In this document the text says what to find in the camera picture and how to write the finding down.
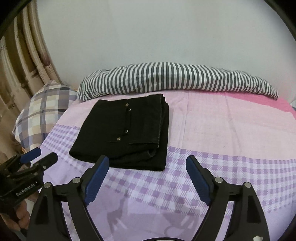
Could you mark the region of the black denim pants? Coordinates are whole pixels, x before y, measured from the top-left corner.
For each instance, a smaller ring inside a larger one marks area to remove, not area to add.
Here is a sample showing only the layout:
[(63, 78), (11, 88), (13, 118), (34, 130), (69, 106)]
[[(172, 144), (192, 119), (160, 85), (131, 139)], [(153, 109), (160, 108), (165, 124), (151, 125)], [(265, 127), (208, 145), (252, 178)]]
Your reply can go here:
[(98, 100), (69, 151), (95, 163), (102, 155), (112, 168), (163, 171), (166, 167), (169, 105), (162, 94)]

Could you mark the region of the plaid pillow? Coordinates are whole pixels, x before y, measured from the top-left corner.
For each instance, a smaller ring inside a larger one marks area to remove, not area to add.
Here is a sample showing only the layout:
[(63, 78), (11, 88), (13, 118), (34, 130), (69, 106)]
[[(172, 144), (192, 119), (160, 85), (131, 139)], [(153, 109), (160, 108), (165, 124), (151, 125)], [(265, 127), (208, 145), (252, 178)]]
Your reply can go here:
[(77, 99), (77, 91), (52, 80), (45, 84), (18, 115), (13, 135), (27, 152), (39, 147), (63, 113)]

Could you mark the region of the pink purple checked bedsheet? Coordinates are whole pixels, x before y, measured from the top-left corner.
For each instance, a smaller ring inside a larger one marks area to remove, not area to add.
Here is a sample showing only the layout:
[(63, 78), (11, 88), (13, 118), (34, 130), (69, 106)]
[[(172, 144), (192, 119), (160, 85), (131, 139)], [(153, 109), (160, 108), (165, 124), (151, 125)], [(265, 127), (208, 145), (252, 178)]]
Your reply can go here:
[(271, 240), (295, 216), (295, 110), (245, 93), (165, 91), (170, 108), (163, 172), (110, 169), (88, 211), (105, 240), (191, 240), (207, 206), (185, 161), (194, 155), (228, 183), (250, 182)]

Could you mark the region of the grey white striped bolster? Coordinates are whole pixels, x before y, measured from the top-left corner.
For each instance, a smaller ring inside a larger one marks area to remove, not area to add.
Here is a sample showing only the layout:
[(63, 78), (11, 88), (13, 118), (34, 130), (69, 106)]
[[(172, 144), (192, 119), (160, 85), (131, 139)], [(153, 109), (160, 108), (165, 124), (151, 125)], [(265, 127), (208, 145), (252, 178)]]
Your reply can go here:
[(162, 90), (245, 92), (278, 99), (278, 91), (270, 83), (243, 71), (172, 62), (139, 63), (97, 70), (82, 80), (77, 98), (88, 101), (107, 95)]

